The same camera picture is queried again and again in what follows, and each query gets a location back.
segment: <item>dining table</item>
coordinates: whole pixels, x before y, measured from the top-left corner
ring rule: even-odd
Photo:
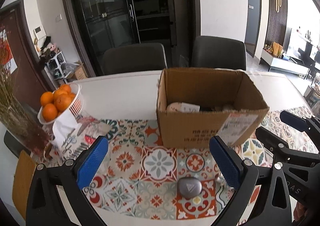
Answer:
[[[270,108],[260,125],[287,141],[292,149],[318,153],[304,132],[279,118],[282,110],[300,117],[312,115],[290,80],[278,73],[246,73]],[[144,226],[150,224],[149,220],[153,225],[211,225],[233,195],[234,190],[221,181],[209,149],[163,146],[156,120],[160,74],[161,71],[145,71],[75,81],[81,85],[84,98],[78,122],[90,123],[78,143],[90,146],[99,134],[109,142],[108,153],[91,184],[83,189],[107,225]],[[233,149],[255,165],[272,165],[272,155],[254,133]],[[65,159],[70,158],[68,152],[64,153]],[[157,172],[153,160],[165,160],[165,171]],[[177,181],[186,176],[201,181],[202,192],[193,199],[177,193]],[[260,186],[256,186],[239,225],[247,221],[259,190]],[[63,188],[58,187],[58,192],[70,220],[80,225]]]

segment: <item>label on box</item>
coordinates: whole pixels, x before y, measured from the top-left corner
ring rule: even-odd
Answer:
[[[181,112],[186,112],[186,113],[199,112],[199,110],[200,110],[199,105],[189,104],[189,103],[185,103],[185,102],[181,103],[181,108],[180,108]]]
[[[220,136],[226,145],[233,145],[257,117],[257,114],[231,113],[219,129],[217,136]]]

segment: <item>floor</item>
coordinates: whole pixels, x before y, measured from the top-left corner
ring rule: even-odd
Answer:
[[[259,65],[259,59],[247,53],[247,71],[268,71],[268,66]],[[298,91],[303,95],[306,91],[308,85],[311,85],[312,81],[310,79],[304,80],[296,74],[283,72],[279,70],[270,70],[272,73],[280,73],[287,76],[287,78],[293,83],[293,85],[298,89]]]

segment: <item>brown door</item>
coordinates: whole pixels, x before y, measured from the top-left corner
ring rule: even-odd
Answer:
[[[30,60],[25,44],[16,9],[8,9],[0,14],[0,26],[4,27],[7,39],[17,69],[12,75],[15,77],[14,94],[21,103],[27,103],[36,111],[40,110],[40,96],[46,91]]]

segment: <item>white wall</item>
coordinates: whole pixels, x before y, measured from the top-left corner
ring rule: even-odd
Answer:
[[[200,0],[201,35],[244,42],[248,0]]]
[[[264,42],[266,40],[266,33],[268,27],[268,17],[269,17],[269,0],[261,0],[261,21],[260,21],[260,30],[259,37],[257,42],[257,48],[255,51],[255,57],[260,59]]]
[[[5,0],[4,4],[2,7],[14,2],[16,0]],[[41,19],[39,15],[39,10],[37,6],[37,0],[23,0],[24,3],[24,11],[26,13],[26,19],[27,19],[27,24],[29,28],[29,32],[32,38],[32,41],[34,41],[35,35],[33,33],[33,30],[40,25]]]
[[[51,41],[57,43],[67,62],[79,61],[79,54],[70,33],[62,0],[37,0],[37,5],[42,25],[46,34],[51,36]],[[56,22],[59,14],[62,20]]]

